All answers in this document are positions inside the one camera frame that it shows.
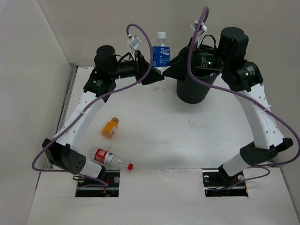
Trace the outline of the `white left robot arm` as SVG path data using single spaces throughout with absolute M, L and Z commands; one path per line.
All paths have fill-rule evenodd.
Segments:
M 42 144 L 52 165 L 73 175 L 88 176 L 95 187 L 104 184 L 104 169 L 80 153 L 80 141 L 93 117 L 114 92 L 115 81 L 134 77 L 138 83 L 148 85 L 164 79 L 139 50 L 131 56 L 133 59 L 129 61 L 118 60 L 112 46 L 99 47 L 94 58 L 95 67 L 84 85 L 75 110 L 53 139 L 45 139 Z

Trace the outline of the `orange juice bottle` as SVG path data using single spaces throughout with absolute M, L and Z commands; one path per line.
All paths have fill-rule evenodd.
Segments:
M 103 128 L 101 134 L 106 139 L 112 139 L 117 131 L 119 119 L 113 117 Z

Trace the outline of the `red label clear bottle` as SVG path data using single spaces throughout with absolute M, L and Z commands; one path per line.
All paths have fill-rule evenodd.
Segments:
M 98 149 L 93 152 L 92 159 L 98 163 L 120 170 L 131 171 L 134 168 L 134 165 L 132 163 L 128 163 L 120 156 L 104 149 Z

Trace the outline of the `blue label clear bottle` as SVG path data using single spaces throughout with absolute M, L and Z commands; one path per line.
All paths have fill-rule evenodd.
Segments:
M 153 50 L 153 66 L 162 74 L 169 68 L 170 62 L 170 47 L 166 44 L 166 32 L 160 31 L 157 33 L 157 40 L 152 47 Z M 153 91 L 162 92 L 168 89 L 169 78 L 151 84 Z

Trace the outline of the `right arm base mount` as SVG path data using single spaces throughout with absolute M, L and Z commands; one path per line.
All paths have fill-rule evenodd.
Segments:
M 222 181 L 218 169 L 202 170 L 202 178 L 206 197 L 248 197 L 243 172 Z

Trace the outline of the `black ribbed plastic bin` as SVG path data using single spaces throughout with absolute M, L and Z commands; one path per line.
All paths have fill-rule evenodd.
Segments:
M 191 59 L 195 59 L 195 53 L 192 53 Z M 194 75 L 197 80 L 212 85 L 216 77 L 209 77 L 209 75 Z M 208 94 L 210 88 L 203 86 L 193 80 L 188 74 L 186 81 L 177 81 L 176 92 L 178 97 L 185 103 L 198 104 L 202 102 Z

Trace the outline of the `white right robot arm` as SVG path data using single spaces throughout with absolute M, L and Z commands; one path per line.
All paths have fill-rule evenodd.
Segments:
M 242 106 L 254 140 L 218 168 L 217 180 L 226 186 L 234 181 L 238 173 L 249 167 L 267 167 L 267 162 L 279 152 L 292 147 L 293 141 L 283 136 L 276 121 L 283 125 L 286 123 L 269 110 L 258 66 L 244 59 L 248 45 L 248 36 L 244 31 L 236 27 L 224 28 L 218 45 L 209 47 L 199 44 L 195 48 L 195 42 L 202 42 L 205 33 L 202 27 L 195 29 L 188 49 L 182 50 L 170 62 L 163 76 L 182 81 L 190 77 L 200 85 L 234 94 Z M 192 68 L 220 72 L 229 88 L 202 82 L 193 75 Z

